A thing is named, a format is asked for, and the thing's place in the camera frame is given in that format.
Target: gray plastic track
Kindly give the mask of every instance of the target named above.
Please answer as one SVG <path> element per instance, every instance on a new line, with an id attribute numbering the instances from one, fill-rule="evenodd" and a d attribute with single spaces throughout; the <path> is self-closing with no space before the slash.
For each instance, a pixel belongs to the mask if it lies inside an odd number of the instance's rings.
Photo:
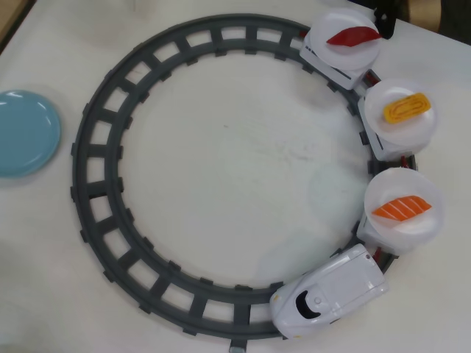
<path id="1" fill-rule="evenodd" d="M 225 40 L 222 29 L 227 27 L 245 27 L 246 37 L 242 39 Z M 279 43 L 257 39 L 259 29 L 273 29 L 281 32 Z M 273 338 L 280 336 L 272 322 L 251 324 L 250 308 L 254 304 L 269 303 L 270 296 L 283 285 L 275 283 L 268 288 L 252 289 L 237 285 L 226 288 L 213 284 L 209 279 L 195 278 L 183 271 L 178 264 L 164 260 L 153 250 L 154 246 L 142 237 L 133 224 L 132 213 L 126 208 L 121 193 L 124 189 L 122 178 L 118 175 L 118 162 L 122 157 L 123 147 L 121 137 L 132 123 L 132 112 L 149 96 L 149 90 L 159 80 L 164 81 L 171 76 L 172 70 L 179 65 L 191 65 L 205 54 L 216 56 L 226 55 L 231 50 L 244 50 L 246 54 L 256 54 L 258 51 L 272 53 L 279 60 L 293 60 L 302 64 L 308 73 L 317 72 L 300 57 L 298 49 L 291 47 L 291 40 L 302 37 L 309 28 L 293 21 L 264 15 L 220 15 L 190 21 L 174 26 L 140 44 L 128 54 L 112 71 L 93 95 L 90 103 L 83 111 L 83 120 L 77 134 L 77 140 L 72 147 L 74 157 L 73 186 L 71 196 L 77 207 L 77 213 L 82 225 L 83 240 L 89 243 L 105 269 L 105 276 L 116 282 L 146 313 L 155 313 L 162 318 L 180 326 L 184 332 L 196 335 L 202 333 L 233 340 L 231 349 L 234 352 L 245 349 L 247 340 Z M 186 36 L 196 32 L 209 31 L 211 42 L 198 46 L 190 46 Z M 175 43 L 180 52 L 167 60 L 160 62 L 154 53 L 168 43 Z M 126 75 L 139 63 L 146 64 L 151 71 L 137 84 L 128 81 Z M 373 81 L 366 77 L 366 84 Z M 335 82 L 328 82 L 330 89 L 340 92 L 347 100 L 347 108 L 353 115 L 358 115 L 358 94 L 353 90 L 345 90 Z M 118 109 L 110 111 L 104 105 L 112 92 L 119 89 L 128 93 L 127 98 Z M 106 145 L 91 144 L 91 136 L 97 121 L 111 125 Z M 105 160 L 105 179 L 98 182 L 87 181 L 87 161 L 89 158 Z M 388 163 L 379 163 L 374 157 L 369 162 L 371 174 L 377 174 L 388 168 Z M 112 215 L 102 221 L 96 221 L 91 209 L 90 200 L 106 196 Z M 115 258 L 104 242 L 104 235 L 119 229 L 130 245 L 130 250 L 120 258 Z M 393 256 L 383 255 L 383 269 L 387 268 Z M 159 274 L 158 280 L 150 290 L 143 288 L 129 274 L 128 270 L 139 260 L 144 261 Z M 194 294 L 194 300 L 189 312 L 174 307 L 161 300 L 170 284 Z M 208 300 L 231 303 L 234 305 L 233 323 L 203 318 Z"/>

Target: small white plate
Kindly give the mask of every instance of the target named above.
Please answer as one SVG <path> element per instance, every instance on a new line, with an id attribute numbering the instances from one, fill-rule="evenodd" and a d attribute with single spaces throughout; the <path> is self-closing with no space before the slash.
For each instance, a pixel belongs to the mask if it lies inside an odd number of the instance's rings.
<path id="1" fill-rule="evenodd" d="M 376 26 L 365 15 L 351 9 L 337 9 L 324 15 L 313 28 L 311 46 L 316 55 L 325 63 L 340 70 L 357 70 L 375 61 L 380 53 L 380 41 L 371 40 L 352 48 L 333 46 L 327 41 L 344 29 L 357 26 Z"/>
<path id="2" fill-rule="evenodd" d="M 402 123 L 388 123 L 383 115 L 384 107 L 415 93 L 424 93 L 432 108 Z M 438 121 L 433 102 L 425 88 L 407 79 L 385 79 L 370 88 L 365 98 L 365 119 L 378 136 L 400 146 L 427 143 L 435 132 Z"/>

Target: salmon nigiri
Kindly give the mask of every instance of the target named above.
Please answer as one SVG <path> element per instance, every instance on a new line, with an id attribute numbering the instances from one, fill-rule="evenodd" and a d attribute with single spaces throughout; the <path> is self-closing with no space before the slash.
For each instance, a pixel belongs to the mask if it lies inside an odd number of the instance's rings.
<path id="1" fill-rule="evenodd" d="M 405 196 L 384 204 L 374 210 L 372 214 L 402 222 L 431 208 L 432 206 L 418 196 Z"/>

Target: track rail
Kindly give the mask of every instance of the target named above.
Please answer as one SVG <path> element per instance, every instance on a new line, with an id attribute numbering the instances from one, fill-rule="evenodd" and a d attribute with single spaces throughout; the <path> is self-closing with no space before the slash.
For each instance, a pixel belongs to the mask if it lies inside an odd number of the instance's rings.
<path id="1" fill-rule="evenodd" d="M 245 38 L 227 39 L 222 37 L 223 28 L 244 27 Z M 271 42 L 257 38 L 259 29 L 273 29 L 281 33 L 279 42 Z M 89 243 L 99 261 L 105 269 L 105 276 L 116 282 L 146 313 L 155 313 L 162 318 L 183 328 L 183 331 L 196 335 L 218 336 L 232 340 L 231 349 L 245 349 L 247 340 L 274 338 L 280 336 L 272 322 L 250 324 L 250 308 L 254 304 L 269 303 L 270 296 L 283 285 L 274 283 L 268 288 L 252 289 L 242 285 L 226 288 L 213 284 L 213 281 L 204 278 L 192 277 L 181 271 L 178 264 L 164 260 L 154 246 L 145 237 L 142 237 L 133 224 L 132 213 L 126 208 L 121 193 L 124 183 L 118 174 L 118 162 L 122 157 L 123 147 L 120 145 L 121 137 L 132 123 L 132 112 L 140 103 L 149 97 L 149 90 L 158 81 L 165 81 L 171 72 L 179 65 L 192 65 L 205 54 L 216 56 L 226 55 L 231 50 L 244 50 L 246 54 L 256 54 L 259 51 L 272 53 L 278 60 L 293 60 L 302 65 L 308 73 L 317 72 L 328 82 L 330 89 L 340 92 L 347 100 L 347 108 L 352 115 L 358 115 L 357 102 L 359 95 L 354 90 L 345 90 L 335 82 L 319 73 L 299 55 L 299 49 L 291 46 L 295 38 L 302 40 L 309 28 L 293 21 L 274 18 L 264 15 L 220 15 L 190 21 L 174 26 L 140 44 L 128 54 L 112 71 L 93 95 L 83 111 L 83 120 L 72 146 L 73 186 L 71 196 L 77 207 L 77 213 L 82 225 L 80 234 L 86 243 Z M 190 46 L 187 36 L 193 33 L 209 31 L 211 42 L 198 46 Z M 179 52 L 164 61 L 159 61 L 154 53 L 161 47 L 175 43 Z M 126 75 L 139 63 L 146 64 L 151 71 L 138 83 L 134 84 L 126 79 Z M 369 75 L 379 80 L 373 72 Z M 366 85 L 374 84 L 368 75 Z M 105 103 L 116 89 L 127 93 L 127 98 L 117 111 L 104 108 Z M 91 135 L 97 121 L 111 125 L 106 145 L 91 144 Z M 98 182 L 87 181 L 87 161 L 89 158 L 102 158 L 105 160 L 105 179 Z M 379 163 L 374 156 L 369 162 L 369 172 L 376 175 L 392 164 Z M 102 221 L 96 221 L 91 209 L 91 199 L 106 196 L 110 204 L 112 215 Z M 119 229 L 131 249 L 115 258 L 104 242 L 104 236 Z M 353 236 L 348 246 L 358 243 Z M 394 259 L 392 255 L 383 254 L 383 270 L 387 269 Z M 128 270 L 139 260 L 144 261 L 159 277 L 150 290 L 142 287 L 129 274 Z M 187 312 L 174 307 L 161 300 L 170 284 L 194 294 L 191 309 Z M 234 319 L 232 323 L 203 318 L 208 300 L 231 303 L 234 305 Z"/>

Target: white plate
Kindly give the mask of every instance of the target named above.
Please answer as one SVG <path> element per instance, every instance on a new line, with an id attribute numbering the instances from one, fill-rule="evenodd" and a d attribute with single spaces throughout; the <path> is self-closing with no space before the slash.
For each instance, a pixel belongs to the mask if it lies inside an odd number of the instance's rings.
<path id="1" fill-rule="evenodd" d="M 432 208 L 403 222 L 372 214 L 385 203 L 410 195 L 421 197 Z M 364 207 L 369 222 L 380 236 L 401 248 L 415 247 L 435 237 L 445 218 L 442 193 L 421 173 L 407 168 L 390 168 L 375 176 L 366 189 Z"/>
<path id="2" fill-rule="evenodd" d="M 312 49 L 316 55 L 333 68 L 357 70 L 375 61 L 380 52 L 380 41 L 371 40 L 352 48 L 333 46 L 326 42 L 344 29 L 366 26 L 378 31 L 365 15 L 351 9 L 332 10 L 324 15 L 311 35 Z"/>
<path id="3" fill-rule="evenodd" d="M 407 79 L 385 79 L 368 90 L 365 99 L 365 119 L 378 136 L 400 146 L 416 146 L 431 139 L 437 125 L 433 102 L 428 111 L 398 124 L 386 122 L 384 107 L 415 93 L 425 93 L 425 88 Z"/>

